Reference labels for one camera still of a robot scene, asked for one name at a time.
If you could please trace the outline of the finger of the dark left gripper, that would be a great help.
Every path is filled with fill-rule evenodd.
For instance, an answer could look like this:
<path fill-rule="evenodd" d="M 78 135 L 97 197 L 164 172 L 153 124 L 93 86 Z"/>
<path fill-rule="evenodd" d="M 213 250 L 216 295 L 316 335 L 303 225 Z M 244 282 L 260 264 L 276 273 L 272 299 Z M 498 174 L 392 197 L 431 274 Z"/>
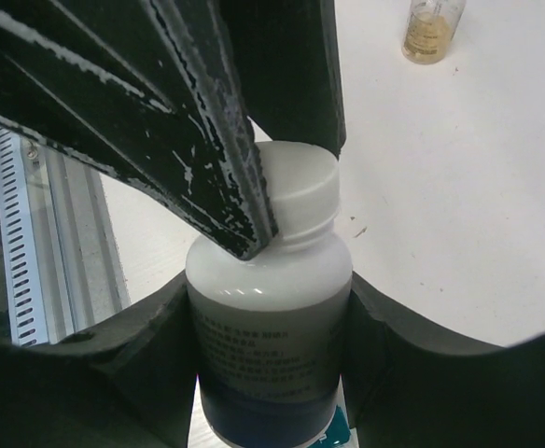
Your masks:
<path fill-rule="evenodd" d="M 144 192 L 238 259 L 276 233 L 214 1 L 0 1 L 0 126 Z"/>
<path fill-rule="evenodd" d="M 222 1 L 247 115 L 271 139 L 339 156 L 346 141 L 335 4 Z"/>

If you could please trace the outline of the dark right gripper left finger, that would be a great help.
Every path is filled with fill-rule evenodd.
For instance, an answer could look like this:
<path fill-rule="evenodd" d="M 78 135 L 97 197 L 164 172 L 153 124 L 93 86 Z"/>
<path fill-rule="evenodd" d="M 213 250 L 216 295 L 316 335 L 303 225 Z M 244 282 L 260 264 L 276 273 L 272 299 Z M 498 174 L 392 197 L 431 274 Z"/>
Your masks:
<path fill-rule="evenodd" d="M 60 343 L 0 341 L 0 447 L 184 447 L 196 364 L 184 274 Z"/>

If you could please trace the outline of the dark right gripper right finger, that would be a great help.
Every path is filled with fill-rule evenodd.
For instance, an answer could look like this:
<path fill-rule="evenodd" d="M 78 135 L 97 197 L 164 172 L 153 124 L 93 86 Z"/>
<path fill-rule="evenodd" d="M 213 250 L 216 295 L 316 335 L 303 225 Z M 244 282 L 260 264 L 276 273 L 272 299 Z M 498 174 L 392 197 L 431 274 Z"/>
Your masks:
<path fill-rule="evenodd" d="M 447 329 L 355 275 L 342 383 L 363 447 L 545 447 L 545 334 L 510 347 Z"/>

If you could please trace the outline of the weekly pill organizer strip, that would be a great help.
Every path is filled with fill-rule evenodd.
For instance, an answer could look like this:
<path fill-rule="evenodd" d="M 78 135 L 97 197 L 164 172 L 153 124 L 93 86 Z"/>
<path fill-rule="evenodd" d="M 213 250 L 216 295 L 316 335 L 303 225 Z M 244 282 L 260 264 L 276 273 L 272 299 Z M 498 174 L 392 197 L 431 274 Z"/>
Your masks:
<path fill-rule="evenodd" d="M 342 385 L 339 385 L 335 414 L 325 433 L 317 442 L 318 447 L 357 448 L 356 430 L 350 428 Z"/>

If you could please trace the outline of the white pill bottle blue label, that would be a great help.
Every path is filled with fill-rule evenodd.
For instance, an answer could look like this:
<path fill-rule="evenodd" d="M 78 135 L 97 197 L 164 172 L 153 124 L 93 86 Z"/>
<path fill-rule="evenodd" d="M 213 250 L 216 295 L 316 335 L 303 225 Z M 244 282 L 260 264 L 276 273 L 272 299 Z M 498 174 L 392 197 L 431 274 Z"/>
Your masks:
<path fill-rule="evenodd" d="M 203 411 L 233 447 L 304 447 L 340 382 L 352 261 L 331 226 L 241 261 L 201 237 L 185 274 Z"/>

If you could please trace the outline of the clear glass jar gold lid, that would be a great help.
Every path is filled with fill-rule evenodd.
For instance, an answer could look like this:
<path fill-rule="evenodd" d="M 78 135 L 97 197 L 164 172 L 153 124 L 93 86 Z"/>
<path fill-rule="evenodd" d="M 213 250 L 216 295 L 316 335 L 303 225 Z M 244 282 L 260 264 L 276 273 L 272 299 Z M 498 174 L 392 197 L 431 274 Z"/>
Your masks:
<path fill-rule="evenodd" d="M 467 5 L 466 0 L 411 1 L 402 54 L 418 64 L 443 60 Z"/>

